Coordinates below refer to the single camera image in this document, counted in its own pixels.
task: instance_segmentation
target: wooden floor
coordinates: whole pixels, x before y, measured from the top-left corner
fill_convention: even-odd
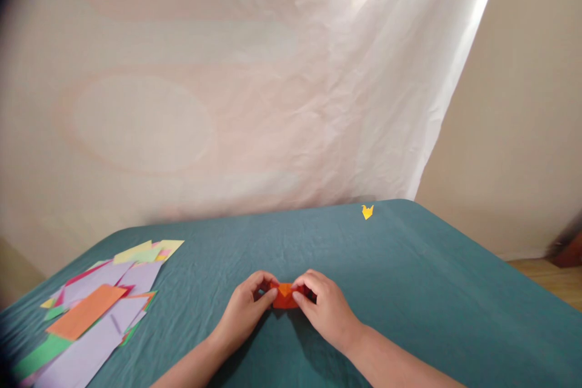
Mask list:
[[[508,264],[582,312],[582,267],[561,269],[545,259],[522,259]]]

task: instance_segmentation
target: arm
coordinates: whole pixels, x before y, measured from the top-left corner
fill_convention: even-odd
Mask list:
[[[269,283],[279,284],[271,274],[253,273],[236,287],[224,314],[208,338],[169,369],[152,388],[201,388],[250,336],[261,315],[273,303],[278,290],[269,290]],[[260,296],[259,289],[265,291]]]
[[[462,387],[362,324],[331,279],[308,270],[293,283],[294,287],[299,285],[311,289],[317,301],[313,303],[293,292],[297,305],[321,336],[343,353],[373,387]]]

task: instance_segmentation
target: teal tablecloth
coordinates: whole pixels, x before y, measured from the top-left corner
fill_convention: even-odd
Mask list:
[[[418,204],[361,205],[241,216],[116,232],[1,315],[15,358],[50,322],[38,306],[100,259],[152,239],[186,242],[163,266],[135,336],[92,387],[146,387],[204,339],[236,285],[258,269],[293,281],[334,279],[355,314],[469,387],[581,387],[582,314]],[[213,385],[365,386],[299,310],[271,312]]]

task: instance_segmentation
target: stack of paper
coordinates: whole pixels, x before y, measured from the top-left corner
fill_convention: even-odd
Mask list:
[[[162,265],[183,241],[147,241],[99,261],[41,304],[48,336],[14,368],[21,386],[83,388],[147,314]]]

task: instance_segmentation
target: hand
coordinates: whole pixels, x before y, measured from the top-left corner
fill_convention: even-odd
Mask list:
[[[340,287],[315,270],[299,276],[292,288],[300,285],[313,291],[317,301],[313,303],[299,292],[293,292],[293,299],[324,340],[345,355],[364,325],[353,314]]]
[[[271,273],[257,271],[236,287],[220,322],[208,338],[212,344],[229,356],[242,346],[277,297],[279,290],[269,289],[269,283],[279,285]]]

